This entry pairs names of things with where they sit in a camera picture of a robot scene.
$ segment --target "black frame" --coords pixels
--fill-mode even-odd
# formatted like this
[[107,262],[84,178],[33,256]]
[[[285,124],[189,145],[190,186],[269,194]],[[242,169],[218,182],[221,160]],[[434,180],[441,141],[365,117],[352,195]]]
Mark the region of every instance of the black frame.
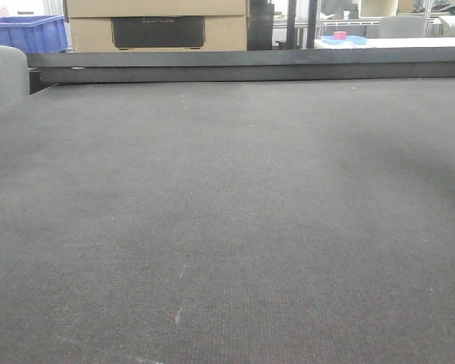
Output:
[[47,83],[455,77],[455,47],[30,54]]

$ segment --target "blue plastic crate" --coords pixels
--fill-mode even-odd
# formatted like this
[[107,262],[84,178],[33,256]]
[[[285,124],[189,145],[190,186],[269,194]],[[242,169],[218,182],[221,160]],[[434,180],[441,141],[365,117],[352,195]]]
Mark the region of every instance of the blue plastic crate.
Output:
[[342,44],[344,42],[352,42],[354,44],[364,45],[367,44],[367,38],[364,38],[363,36],[347,36],[346,39],[334,39],[334,36],[323,36],[322,42],[334,45]]
[[64,16],[0,17],[0,44],[25,53],[57,53],[67,48]]

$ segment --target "pink cup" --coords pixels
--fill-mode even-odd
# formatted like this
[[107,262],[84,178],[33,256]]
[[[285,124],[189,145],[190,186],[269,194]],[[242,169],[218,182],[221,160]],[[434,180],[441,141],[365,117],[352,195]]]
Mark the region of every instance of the pink cup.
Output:
[[347,38],[347,32],[334,32],[334,39],[340,40],[340,39],[346,39]]

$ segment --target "gray felt surface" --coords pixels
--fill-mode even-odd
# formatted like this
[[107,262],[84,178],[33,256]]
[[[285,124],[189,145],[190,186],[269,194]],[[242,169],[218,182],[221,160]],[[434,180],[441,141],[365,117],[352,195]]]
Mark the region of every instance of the gray felt surface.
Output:
[[455,363],[455,80],[0,109],[0,364],[156,362]]

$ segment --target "chair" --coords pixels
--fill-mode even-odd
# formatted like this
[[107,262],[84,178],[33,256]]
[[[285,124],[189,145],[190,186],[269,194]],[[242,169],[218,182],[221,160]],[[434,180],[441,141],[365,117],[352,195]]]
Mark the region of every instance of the chair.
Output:
[[29,95],[29,69],[25,54],[0,45],[0,107]]
[[395,15],[379,21],[379,38],[422,38],[425,18],[418,15]]

